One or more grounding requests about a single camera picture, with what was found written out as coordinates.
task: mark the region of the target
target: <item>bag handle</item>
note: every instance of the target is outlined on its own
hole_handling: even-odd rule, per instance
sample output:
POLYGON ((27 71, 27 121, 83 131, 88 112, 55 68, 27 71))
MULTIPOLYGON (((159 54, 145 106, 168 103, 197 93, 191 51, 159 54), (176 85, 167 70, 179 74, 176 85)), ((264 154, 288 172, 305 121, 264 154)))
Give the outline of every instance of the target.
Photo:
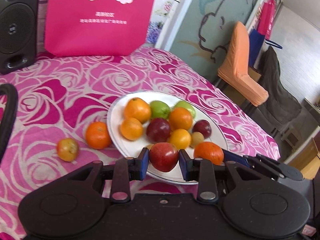
POLYGON ((279 45, 278 43, 275 43, 274 41, 271 40, 265 40, 266 44, 271 45, 273 47, 276 47, 278 49, 283 49, 283 47, 281 45, 279 45))

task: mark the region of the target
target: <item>tangerine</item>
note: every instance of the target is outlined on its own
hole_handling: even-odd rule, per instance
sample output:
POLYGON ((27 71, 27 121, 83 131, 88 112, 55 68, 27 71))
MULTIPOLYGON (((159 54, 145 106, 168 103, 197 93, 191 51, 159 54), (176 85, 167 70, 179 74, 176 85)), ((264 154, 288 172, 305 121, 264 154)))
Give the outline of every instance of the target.
POLYGON ((169 138, 169 143, 174 144, 178 150, 185 149, 191 143, 191 135, 184 129, 174 130, 169 138))
POLYGON ((87 144, 96 150, 102 150, 111 144, 108 127, 104 122, 93 122, 85 132, 87 144))
POLYGON ((169 124, 172 130, 189 130, 192 123, 193 119, 191 113, 183 107, 177 107, 169 115, 169 124))
POLYGON ((151 108, 141 98, 132 98, 124 108, 124 117, 133 117, 139 120, 140 123, 145 123, 151 118, 151 108))
POLYGON ((221 165, 224 159, 222 149, 212 142, 199 143, 193 152, 194 158, 204 158, 215 165, 221 165))
POLYGON ((126 139, 135 141, 141 137, 143 127, 138 119, 129 117, 123 120, 120 125, 120 132, 126 139))

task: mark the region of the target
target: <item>table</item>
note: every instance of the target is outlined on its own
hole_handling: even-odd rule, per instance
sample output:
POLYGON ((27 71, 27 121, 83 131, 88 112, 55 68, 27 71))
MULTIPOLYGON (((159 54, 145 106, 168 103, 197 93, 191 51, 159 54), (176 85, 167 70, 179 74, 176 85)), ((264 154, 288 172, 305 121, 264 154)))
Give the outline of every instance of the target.
MULTIPOLYGON (((83 134, 89 123, 106 120, 115 99, 134 91, 160 91, 198 105, 220 126, 231 152, 280 157, 274 139, 219 89, 159 49, 140 47, 127 57, 57 58, 43 53, 36 64, 0 77, 0 83, 12 83, 19 92, 17 119, 0 168, 1 239, 25 235, 17 207, 26 194, 94 160, 111 164, 121 157, 114 147, 90 149, 83 134), (56 154, 56 143, 65 137, 80 145, 72 163, 56 154)), ((109 190, 108 181, 103 196, 109 190)), ((196 186, 169 185, 148 177, 131 182, 131 191, 194 193, 196 186)))

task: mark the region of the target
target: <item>speaker grille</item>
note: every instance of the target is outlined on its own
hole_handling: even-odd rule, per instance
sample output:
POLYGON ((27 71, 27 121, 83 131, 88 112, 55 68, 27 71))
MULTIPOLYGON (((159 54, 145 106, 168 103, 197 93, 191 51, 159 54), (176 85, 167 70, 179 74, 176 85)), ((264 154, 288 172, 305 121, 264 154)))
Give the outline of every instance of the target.
POLYGON ((12 54, 22 49, 35 29, 33 10, 26 4, 15 3, 0 13, 0 52, 12 54))

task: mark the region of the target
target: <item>speaker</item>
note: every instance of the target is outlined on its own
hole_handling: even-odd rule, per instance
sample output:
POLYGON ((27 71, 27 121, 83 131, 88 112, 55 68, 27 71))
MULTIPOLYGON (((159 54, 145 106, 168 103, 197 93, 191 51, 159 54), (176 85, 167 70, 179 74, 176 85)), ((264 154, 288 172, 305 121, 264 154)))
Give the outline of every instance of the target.
POLYGON ((36 61, 38 0, 0 0, 0 73, 36 61))

